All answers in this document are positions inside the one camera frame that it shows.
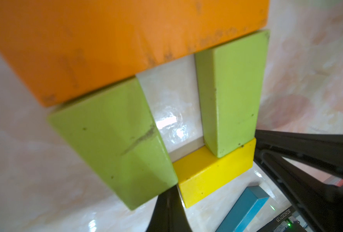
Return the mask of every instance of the green block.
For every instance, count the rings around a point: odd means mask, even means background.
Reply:
[[[178,183],[137,78],[65,105],[48,120],[131,210]]]
[[[217,157],[254,138],[269,31],[195,54],[206,146]]]

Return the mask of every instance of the scratch mark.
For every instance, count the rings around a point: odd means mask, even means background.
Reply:
[[[194,45],[193,47],[187,45],[187,50],[188,50],[188,53],[190,53],[190,54],[195,53],[196,52],[196,45]]]
[[[317,128],[313,128],[313,127],[308,127],[308,128],[309,128],[309,129],[311,129],[311,130],[314,130],[314,131],[320,132],[320,133],[324,133],[324,134],[326,134],[326,133],[327,133],[327,131],[320,130],[320,129],[317,129]]]
[[[196,11],[198,15],[201,14],[201,2],[196,2]]]
[[[48,95],[48,96],[43,96],[43,101],[50,104],[51,102],[55,103],[56,97],[54,94]]]
[[[259,22],[259,26],[263,27],[267,24],[267,18],[265,19],[262,19],[260,22]]]
[[[171,50],[169,49],[168,52],[164,53],[164,61],[165,62],[169,62],[169,61],[172,61],[172,60],[174,60],[174,56],[173,56]]]
[[[63,27],[63,30],[66,32],[66,34],[69,36],[69,37],[73,37],[73,33],[72,31],[70,30],[70,28],[68,26],[64,26]]]
[[[137,38],[138,38],[139,45],[141,49],[143,50],[144,55],[147,58],[148,67],[155,67],[157,65],[157,62],[156,62],[157,59],[155,55],[153,54],[150,44],[148,43],[142,31],[137,31]]]
[[[223,31],[222,30],[217,30],[215,32],[215,36],[218,37],[218,38],[222,37],[223,36]]]
[[[73,51],[74,53],[74,57],[76,59],[76,62],[79,66],[85,67],[87,66],[87,62],[85,59],[85,55],[84,55],[84,50],[83,49],[76,49]]]
[[[230,29],[226,30],[226,36],[235,35],[237,33],[237,29],[235,27],[231,27]]]
[[[200,40],[200,46],[205,48],[209,44],[210,41],[211,41],[210,36],[206,36],[205,38]]]
[[[129,151],[133,150],[136,146],[139,145],[139,143],[151,138],[155,134],[156,127],[155,125],[152,125],[151,128],[141,137],[137,138],[136,141],[134,141],[121,155],[125,155]]]
[[[78,84],[77,84],[77,80],[76,80],[76,75],[75,75],[73,68],[70,65],[70,62],[69,62],[67,56],[66,55],[61,56],[59,58],[59,63],[61,64],[62,68],[66,71],[68,76],[71,78],[71,82],[72,82],[73,87],[77,88]]]

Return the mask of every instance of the wooden block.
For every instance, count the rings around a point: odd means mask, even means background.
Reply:
[[[178,183],[137,78],[76,100],[48,120],[131,210]]]
[[[174,162],[174,170],[179,179],[179,189],[186,208],[251,168],[255,144],[254,138],[220,159],[203,146]]]
[[[269,0],[0,0],[0,52],[50,106],[248,34]]]
[[[205,145],[223,157],[254,138],[269,31],[196,53]]]
[[[243,232],[268,198],[269,195],[261,187],[247,187],[216,232]]]

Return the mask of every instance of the orange block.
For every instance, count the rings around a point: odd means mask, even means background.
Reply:
[[[269,0],[0,0],[0,52],[50,106],[253,32]]]

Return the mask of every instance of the blue block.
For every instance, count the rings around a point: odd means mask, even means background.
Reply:
[[[268,198],[261,187],[247,187],[216,232],[243,232]]]

